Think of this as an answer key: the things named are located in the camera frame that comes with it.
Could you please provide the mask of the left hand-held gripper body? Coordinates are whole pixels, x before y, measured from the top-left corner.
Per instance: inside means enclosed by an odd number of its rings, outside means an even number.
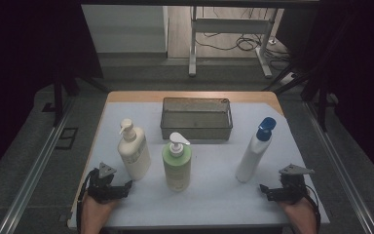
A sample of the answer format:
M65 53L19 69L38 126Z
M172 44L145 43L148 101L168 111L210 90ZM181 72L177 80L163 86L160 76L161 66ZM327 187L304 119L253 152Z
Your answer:
M115 169L103 162L100 162L99 166L90 172L88 194L99 204L113 201L112 191L114 189L121 189L121 186L111 185L115 173Z

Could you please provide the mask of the green pump bottle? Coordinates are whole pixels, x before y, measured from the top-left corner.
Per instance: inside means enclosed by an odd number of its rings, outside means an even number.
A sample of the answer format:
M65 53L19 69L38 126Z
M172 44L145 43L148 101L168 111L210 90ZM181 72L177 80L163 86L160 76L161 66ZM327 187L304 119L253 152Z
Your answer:
M171 133L169 143L162 150L162 158L168 188L176 192L185 190L190 184L190 142L181 133Z

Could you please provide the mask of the white cabinet panel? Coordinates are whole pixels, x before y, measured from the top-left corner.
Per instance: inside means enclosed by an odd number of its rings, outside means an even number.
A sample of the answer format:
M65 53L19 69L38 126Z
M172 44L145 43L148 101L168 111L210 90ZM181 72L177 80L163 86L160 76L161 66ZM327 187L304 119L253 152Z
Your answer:
M83 5L98 53L166 53L167 6Z

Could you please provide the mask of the white power strip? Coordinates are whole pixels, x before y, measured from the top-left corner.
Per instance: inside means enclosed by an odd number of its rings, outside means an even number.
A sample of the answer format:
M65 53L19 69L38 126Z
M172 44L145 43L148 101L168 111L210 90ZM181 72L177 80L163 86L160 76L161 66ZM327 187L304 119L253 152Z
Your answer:
M289 82L293 81L295 78L297 77L297 75L293 72L289 72L285 77L283 77L281 80L280 80L280 84L281 85L286 85L288 84Z

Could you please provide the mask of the white bottle with blue cap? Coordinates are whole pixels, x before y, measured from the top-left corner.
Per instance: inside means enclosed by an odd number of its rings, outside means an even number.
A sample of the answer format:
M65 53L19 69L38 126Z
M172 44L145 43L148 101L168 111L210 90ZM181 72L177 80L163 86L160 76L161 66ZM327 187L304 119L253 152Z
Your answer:
M246 183L252 179L255 169L272 140L272 130L277 122L272 117L266 117L252 136L244 155L236 169L236 179Z

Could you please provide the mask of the person's right hand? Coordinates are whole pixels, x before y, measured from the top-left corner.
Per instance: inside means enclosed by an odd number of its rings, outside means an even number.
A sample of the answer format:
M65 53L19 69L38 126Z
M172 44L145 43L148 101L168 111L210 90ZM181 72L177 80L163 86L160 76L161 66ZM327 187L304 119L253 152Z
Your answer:
M283 209L290 222L300 230L316 228L314 208L306 198L294 204L279 202L279 206Z

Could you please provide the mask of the light blue mat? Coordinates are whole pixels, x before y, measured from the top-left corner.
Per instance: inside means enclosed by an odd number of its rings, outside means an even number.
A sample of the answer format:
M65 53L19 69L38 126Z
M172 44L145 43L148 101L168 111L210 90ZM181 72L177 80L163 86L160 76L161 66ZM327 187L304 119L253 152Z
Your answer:
M129 181L117 146L119 127L130 118L146 133L151 165L145 177L134 182L108 221L117 229L175 229L205 227L285 226L288 220L281 208L260 190L280 186L280 171L304 161L286 119L266 103L234 103L233 129L226 141L194 141L191 179L181 192L171 191L166 182L158 102L113 102L105 106L93 141L87 168L100 163L114 169L114 184ZM254 177L247 183L236 180L236 168L258 125L272 117L277 125Z

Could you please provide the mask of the black metal stand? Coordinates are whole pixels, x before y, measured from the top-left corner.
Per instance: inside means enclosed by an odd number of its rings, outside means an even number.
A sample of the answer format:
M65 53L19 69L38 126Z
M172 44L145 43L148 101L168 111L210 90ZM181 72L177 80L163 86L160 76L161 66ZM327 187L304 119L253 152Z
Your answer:
M101 90L106 94L110 92L109 88L97 82L87 72L81 72L76 68L67 67L62 64L55 65L52 77L54 84L55 102L54 126L57 126L60 123L65 113L62 100L62 90L65 90L70 97L76 97L79 95L80 89L76 81L77 78L87 82L88 84L92 85L93 87Z
M323 131L327 131L325 125L325 111L327 106L327 76L323 73L323 66L317 64L309 71L298 75L287 84L274 89L275 95L280 95L297 85L306 82L306 86L301 92L301 98L304 101L311 101L315 95L318 95L317 122Z

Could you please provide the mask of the person's left hand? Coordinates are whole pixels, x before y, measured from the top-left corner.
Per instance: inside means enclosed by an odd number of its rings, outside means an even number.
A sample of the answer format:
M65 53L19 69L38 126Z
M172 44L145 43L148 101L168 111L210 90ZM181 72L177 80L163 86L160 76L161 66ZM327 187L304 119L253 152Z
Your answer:
M119 200L113 200L105 204L99 204L93 197L86 195L83 199L82 226L102 227L119 203Z

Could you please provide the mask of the aluminium rail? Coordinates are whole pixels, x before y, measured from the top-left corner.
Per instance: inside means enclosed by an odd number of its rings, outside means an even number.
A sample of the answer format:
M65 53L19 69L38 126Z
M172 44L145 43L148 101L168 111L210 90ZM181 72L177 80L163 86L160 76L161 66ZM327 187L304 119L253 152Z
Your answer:
M311 122L318 134L318 138L325 149L326 155L328 156L329 161L339 178L339 181L353 207L353 210L355 211L362 229L364 230L365 234L374 234L374 218L372 213L369 211L362 196L356 189L327 131L325 131L319 124L318 114L315 111L315 107L310 102L303 102L303 105L309 113Z
M37 183L45 170L49 159L55 149L61 132L71 114L76 98L69 97L64 104L63 113L58 123L52 128L50 135L40 150L36 160L32 164L23 184L21 185L17 196L9 207L6 215L0 224L0 234L14 234L19 221L26 209L26 206L37 186Z

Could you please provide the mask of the grey metal mesh basket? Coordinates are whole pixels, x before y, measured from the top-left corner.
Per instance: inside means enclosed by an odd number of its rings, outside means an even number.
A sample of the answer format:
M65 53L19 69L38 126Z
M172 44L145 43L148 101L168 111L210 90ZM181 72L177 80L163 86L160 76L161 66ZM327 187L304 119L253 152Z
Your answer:
M233 129L227 98L165 97L162 138L178 132L189 140L228 140Z

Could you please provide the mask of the cream pump bottle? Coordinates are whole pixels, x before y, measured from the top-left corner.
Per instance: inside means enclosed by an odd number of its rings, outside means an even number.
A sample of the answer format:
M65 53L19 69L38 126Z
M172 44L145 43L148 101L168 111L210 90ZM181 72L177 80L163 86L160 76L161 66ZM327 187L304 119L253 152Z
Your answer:
M140 180L151 165L145 132L135 127L131 119L123 119L120 126L122 139L118 143L117 150L130 177L133 180Z

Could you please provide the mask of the white metal desk frame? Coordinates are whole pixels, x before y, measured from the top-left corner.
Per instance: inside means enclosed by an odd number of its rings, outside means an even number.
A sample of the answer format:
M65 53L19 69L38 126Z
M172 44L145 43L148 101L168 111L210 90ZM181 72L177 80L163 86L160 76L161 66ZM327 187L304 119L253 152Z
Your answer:
M268 19L198 19L197 7L192 10L191 19L191 43L189 51L188 74L196 76L196 34L200 33L230 33L230 34L261 34L263 36L261 46L255 49L259 63L266 78L272 78L273 74L265 58L267 44L269 42L278 9L274 9Z

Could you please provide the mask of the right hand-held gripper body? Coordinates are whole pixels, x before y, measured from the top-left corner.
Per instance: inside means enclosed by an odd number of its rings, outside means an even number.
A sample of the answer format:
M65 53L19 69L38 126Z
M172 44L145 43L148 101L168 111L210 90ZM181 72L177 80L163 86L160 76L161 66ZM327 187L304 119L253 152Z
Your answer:
M314 172L314 170L293 164L280 170L280 182L282 188L286 191L286 202L295 204L308 195L304 175L313 174Z

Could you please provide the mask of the dark curtain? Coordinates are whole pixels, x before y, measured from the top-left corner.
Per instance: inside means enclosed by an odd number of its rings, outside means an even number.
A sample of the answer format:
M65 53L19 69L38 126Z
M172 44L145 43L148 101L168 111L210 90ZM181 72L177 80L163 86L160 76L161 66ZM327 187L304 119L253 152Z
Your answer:
M321 0L350 2L355 17L324 68L328 92L338 98L335 112L346 130L374 164L374 0ZM325 52L348 11L286 9L276 38L292 55L311 68Z
M102 76L81 0L0 0L0 159L39 90Z

